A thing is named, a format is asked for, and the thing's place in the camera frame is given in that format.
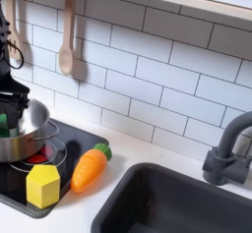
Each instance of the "black stovetop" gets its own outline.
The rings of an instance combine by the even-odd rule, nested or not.
[[[31,158],[15,163],[0,163],[0,202],[7,204],[31,217],[42,218],[53,210],[55,204],[45,208],[27,202],[26,178],[35,164],[57,166],[61,177],[60,199],[69,191],[70,180],[79,158],[97,143],[108,145],[104,138],[76,129],[53,120],[59,127],[56,138],[46,141],[39,153]],[[53,128],[48,125],[47,133]]]

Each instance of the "yellow toy block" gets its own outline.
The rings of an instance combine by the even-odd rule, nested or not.
[[[60,176],[56,166],[34,166],[27,176],[27,200],[39,208],[59,201]]]

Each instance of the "wooden spoon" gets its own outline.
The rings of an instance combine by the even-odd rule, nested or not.
[[[62,73],[68,76],[71,74],[75,62],[73,40],[76,0],[66,0],[65,4],[63,45],[59,51],[59,66]]]
[[[10,23],[9,25],[9,31],[11,32],[9,34],[9,41],[14,44],[17,48],[21,50],[21,52],[24,51],[24,45],[23,42],[20,39],[20,35],[17,32],[16,28],[16,0],[5,0],[6,1],[6,20]],[[9,46],[9,53],[10,57],[20,60],[20,52],[11,46]]]

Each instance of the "red burner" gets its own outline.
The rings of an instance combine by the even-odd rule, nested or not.
[[[43,148],[32,157],[26,159],[26,163],[39,164],[50,160],[54,155],[54,150],[51,145],[43,146]]]

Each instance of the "silver pot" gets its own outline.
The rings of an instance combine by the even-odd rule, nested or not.
[[[15,162],[31,157],[44,145],[45,140],[55,137],[59,129],[49,121],[49,111],[41,102],[31,99],[19,121],[19,136],[0,139],[0,162]],[[55,128],[52,135],[46,135],[46,126]]]

